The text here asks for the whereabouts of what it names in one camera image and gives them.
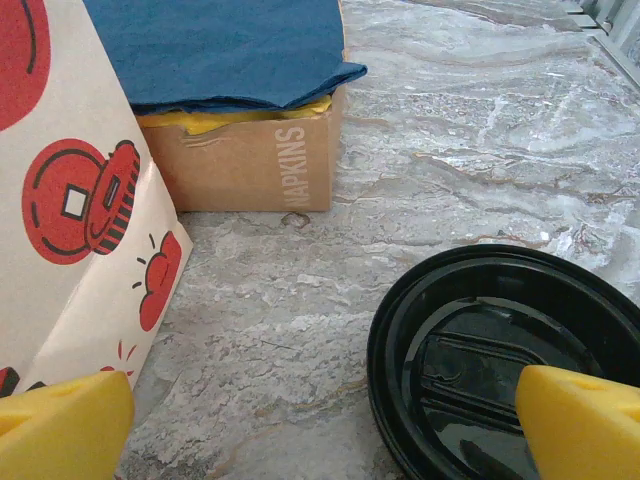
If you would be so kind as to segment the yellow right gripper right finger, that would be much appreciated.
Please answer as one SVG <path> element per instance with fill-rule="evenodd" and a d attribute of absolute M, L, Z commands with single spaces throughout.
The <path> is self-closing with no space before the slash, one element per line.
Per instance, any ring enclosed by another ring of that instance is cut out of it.
<path fill-rule="evenodd" d="M 637 387 L 530 365 L 515 403 L 541 479 L 638 480 Z"/>

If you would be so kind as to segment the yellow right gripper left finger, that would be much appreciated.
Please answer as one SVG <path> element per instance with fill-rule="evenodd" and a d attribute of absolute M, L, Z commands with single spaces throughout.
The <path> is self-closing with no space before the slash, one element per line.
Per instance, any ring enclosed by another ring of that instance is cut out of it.
<path fill-rule="evenodd" d="M 112 479 L 134 418 L 121 371 L 1 399 L 3 479 Z"/>

